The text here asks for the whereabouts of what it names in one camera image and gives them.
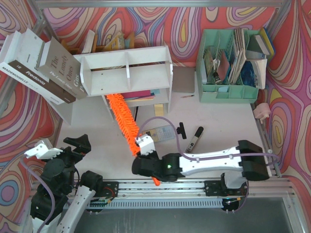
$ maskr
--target black marker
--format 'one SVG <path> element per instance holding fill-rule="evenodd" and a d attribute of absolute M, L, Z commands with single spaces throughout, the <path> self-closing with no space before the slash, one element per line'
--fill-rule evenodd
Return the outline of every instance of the black marker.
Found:
<path fill-rule="evenodd" d="M 186 149 L 186 153 L 190 153 L 190 152 L 193 150 L 195 144 L 198 142 L 200 136 L 201 136 L 202 133 L 203 133 L 203 129 L 204 129 L 204 128 L 203 128 L 202 126 L 200 126 L 200 127 L 198 128 L 198 130 L 195 132 L 195 135 L 193 136 L 193 138 L 192 138 L 192 140 L 191 140 L 189 146 L 188 146 L 187 149 Z"/>

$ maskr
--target book spine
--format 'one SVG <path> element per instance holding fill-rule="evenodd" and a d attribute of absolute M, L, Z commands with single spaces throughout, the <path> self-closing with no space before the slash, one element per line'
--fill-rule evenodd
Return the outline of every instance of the book spine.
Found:
<path fill-rule="evenodd" d="M 71 95 L 76 97 L 77 99 L 82 99 L 86 97 L 85 95 L 81 95 L 80 91 L 77 91 L 76 88 L 74 88 L 72 85 L 70 85 L 68 82 L 63 80 L 59 75 L 57 75 L 57 71 L 54 70 L 51 67 L 48 67 L 47 65 L 41 66 L 37 68 L 41 73 L 43 73 L 45 76 L 47 76 L 50 80 L 55 82 L 57 85 L 59 85 L 64 90 L 68 91 Z"/>
<path fill-rule="evenodd" d="M 46 99 L 50 100 L 51 102 L 55 104 L 62 104 L 65 101 L 63 101 L 61 98 L 58 98 L 56 95 L 53 93 L 47 92 L 47 91 L 42 91 L 42 87 L 35 83 L 34 81 L 30 80 L 29 78 L 25 77 L 22 73 L 20 73 L 18 70 L 15 68 L 11 67 L 10 65 L 2 62 L 0 64 L 0 70 L 12 77 L 13 79 L 19 81 L 20 83 L 24 84 L 26 87 L 32 89 L 33 91 L 39 93 Z"/>
<path fill-rule="evenodd" d="M 42 95 L 44 96 L 44 93 L 51 93 L 57 96 L 58 98 L 62 99 L 66 103 L 72 103 L 75 101 L 75 97 L 69 94 L 67 91 L 56 85 L 53 81 L 46 82 L 43 80 L 40 76 L 35 74 L 33 71 L 28 69 L 26 66 L 24 66 L 22 63 L 20 63 L 17 60 L 14 60 L 9 63 L 9 65 L 15 69 L 18 70 L 23 77 L 27 80 L 31 80 L 38 84 L 41 88 Z"/>

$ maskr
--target pink object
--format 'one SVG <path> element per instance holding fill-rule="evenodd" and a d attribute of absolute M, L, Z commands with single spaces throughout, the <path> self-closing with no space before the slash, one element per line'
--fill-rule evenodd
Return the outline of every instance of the pink object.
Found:
<path fill-rule="evenodd" d="M 150 90 L 146 90 L 146 91 L 133 91 L 133 92 L 127 92 L 127 93 L 122 93 L 121 95 L 123 95 L 123 98 L 127 99 L 127 98 L 137 98 L 137 97 L 146 97 L 146 96 L 150 96 Z"/>
<path fill-rule="evenodd" d="M 271 110 L 268 103 L 259 104 L 256 109 L 253 111 L 255 118 L 260 119 L 262 121 L 269 117 Z"/>

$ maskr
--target gray book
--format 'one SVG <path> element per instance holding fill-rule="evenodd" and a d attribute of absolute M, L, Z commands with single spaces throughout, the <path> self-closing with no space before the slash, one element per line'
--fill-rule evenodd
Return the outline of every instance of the gray book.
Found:
<path fill-rule="evenodd" d="M 54 37 L 44 45 L 38 70 L 77 99 L 87 96 L 78 62 Z"/>

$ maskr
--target red wire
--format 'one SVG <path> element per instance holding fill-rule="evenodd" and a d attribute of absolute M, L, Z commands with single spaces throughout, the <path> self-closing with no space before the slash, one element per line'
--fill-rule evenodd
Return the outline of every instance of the red wire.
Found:
<path fill-rule="evenodd" d="M 108 189 L 112 193 L 112 197 L 115 197 L 115 193 L 114 193 L 114 191 L 112 191 L 111 188 L 105 187 L 104 189 Z"/>

